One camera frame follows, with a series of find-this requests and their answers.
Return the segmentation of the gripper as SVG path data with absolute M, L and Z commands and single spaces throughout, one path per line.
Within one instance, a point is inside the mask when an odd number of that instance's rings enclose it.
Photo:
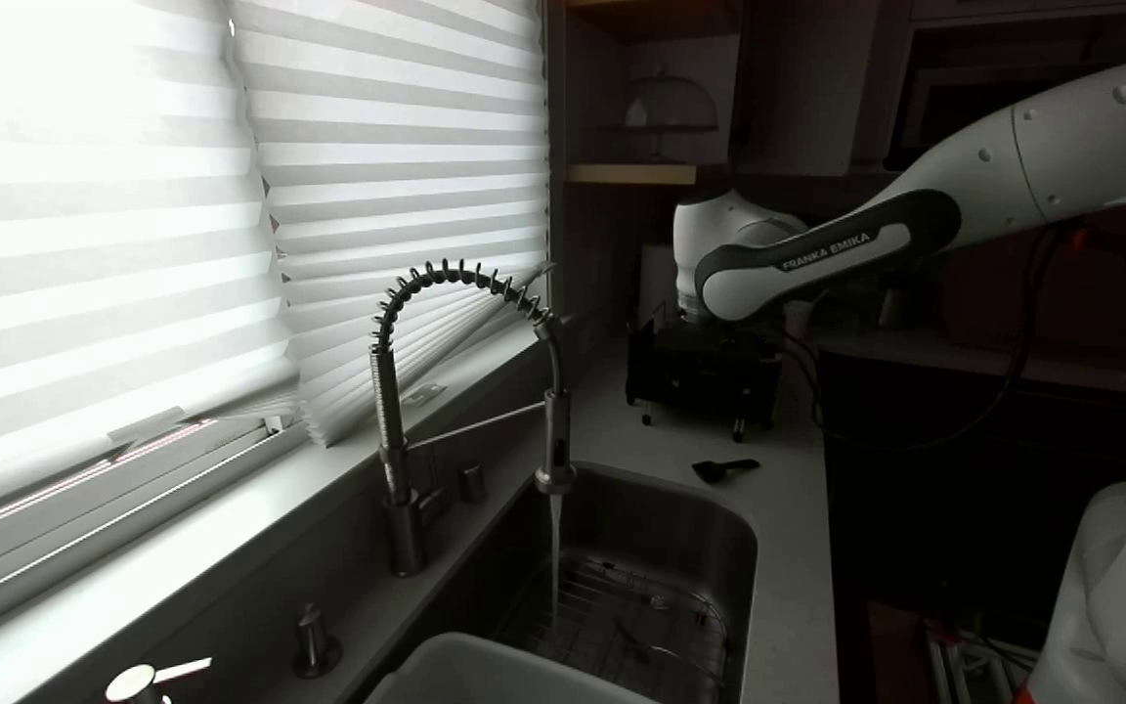
M 731 440 L 742 444 L 751 426 L 776 428 L 781 353 L 762 335 L 732 327 L 660 326 L 647 321 L 633 333 L 633 377 L 627 404 L 638 407 L 640 424 L 652 426 L 656 406 L 674 406 L 680 387 L 706 380 L 731 383 L 712 392 L 720 415 L 731 418 Z

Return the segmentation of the black spoon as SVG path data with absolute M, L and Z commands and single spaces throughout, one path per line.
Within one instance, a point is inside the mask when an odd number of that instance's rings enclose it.
M 731 461 L 698 461 L 692 463 L 692 471 L 708 485 L 720 484 L 729 480 L 733 473 L 751 471 L 760 467 L 756 458 L 739 458 Z

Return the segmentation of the steel sink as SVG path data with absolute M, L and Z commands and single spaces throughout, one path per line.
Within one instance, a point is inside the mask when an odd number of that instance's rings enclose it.
M 557 567 L 568 555 L 604 558 L 682 583 L 715 603 L 734 645 L 732 678 L 741 699 L 757 540 L 738 513 L 697 492 L 589 466 L 564 496 L 558 518 L 551 516 L 545 494 L 528 487 L 482 550 L 489 564 L 481 583 L 493 589 L 484 598 L 489 621 L 479 629 L 482 636 L 495 641 L 499 621 L 542 565 Z

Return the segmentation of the wooden shelf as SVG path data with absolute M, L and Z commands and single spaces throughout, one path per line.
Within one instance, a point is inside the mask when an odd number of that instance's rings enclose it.
M 577 163 L 568 164 L 564 180 L 589 186 L 687 187 L 700 180 L 705 169 L 679 163 Z

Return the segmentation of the cake stand with dome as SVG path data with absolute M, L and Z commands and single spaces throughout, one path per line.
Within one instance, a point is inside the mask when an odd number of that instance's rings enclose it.
M 663 153 L 670 135 L 703 135 L 718 130 L 715 99 L 688 77 L 656 66 L 652 75 L 635 77 L 628 84 L 629 103 L 623 112 L 622 133 L 647 140 L 647 163 L 671 163 Z

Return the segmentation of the steel spring tap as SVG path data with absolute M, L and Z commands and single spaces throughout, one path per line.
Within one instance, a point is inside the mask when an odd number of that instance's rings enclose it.
M 438 266 L 425 262 L 423 269 L 410 268 L 379 300 L 379 317 L 369 348 L 372 401 L 379 431 L 378 455 L 387 494 L 381 507 L 387 525 L 388 571 L 395 578 L 411 578 L 428 565 L 426 556 L 425 507 L 429 496 L 411 485 L 410 451 L 401 406 L 397 366 L 392 348 L 393 333 L 406 304 L 431 286 L 473 286 L 495 298 L 500 306 L 513 309 L 544 344 L 549 358 L 549 386 L 545 389 L 540 409 L 544 415 L 545 449 L 543 463 L 535 472 L 535 484 L 542 494 L 568 494 L 577 482 L 577 467 L 571 456 L 571 392 L 564 371 L 562 344 L 563 322 L 549 308 L 543 306 L 539 294 L 531 294 L 531 284 L 518 284 L 513 276 L 501 276 L 498 269 L 484 271 L 482 262 L 470 266 L 465 260 L 443 259 Z

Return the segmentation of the white plastic basin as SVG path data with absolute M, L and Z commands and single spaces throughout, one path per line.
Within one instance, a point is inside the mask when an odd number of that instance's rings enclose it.
M 427 638 L 363 704 L 660 704 L 488 638 Z

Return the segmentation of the white pleated window blind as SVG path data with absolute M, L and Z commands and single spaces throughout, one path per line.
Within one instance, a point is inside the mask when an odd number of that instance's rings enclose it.
M 222 0 L 0 0 L 0 501 L 291 383 Z
M 543 0 L 225 0 L 300 364 L 331 446 L 374 415 L 381 303 L 464 266 L 548 271 Z

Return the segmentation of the steel soap dispenser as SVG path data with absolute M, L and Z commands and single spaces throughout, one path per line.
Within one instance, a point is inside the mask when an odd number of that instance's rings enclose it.
M 291 661 L 293 674 L 300 679 L 318 679 L 336 668 L 343 656 L 343 647 L 331 636 L 325 615 L 318 604 L 307 604 L 295 621 L 296 651 Z

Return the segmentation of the steel tap with lever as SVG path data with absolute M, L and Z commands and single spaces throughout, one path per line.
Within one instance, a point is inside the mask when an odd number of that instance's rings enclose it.
M 176 681 L 211 668 L 213 658 L 200 658 L 175 667 L 159 669 L 138 663 L 117 674 L 104 690 L 108 704 L 173 704 L 166 694 L 167 681 Z

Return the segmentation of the wall cabinet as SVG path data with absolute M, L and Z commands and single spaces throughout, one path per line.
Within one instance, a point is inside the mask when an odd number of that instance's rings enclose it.
M 745 0 L 738 173 L 842 177 L 888 136 L 913 0 Z

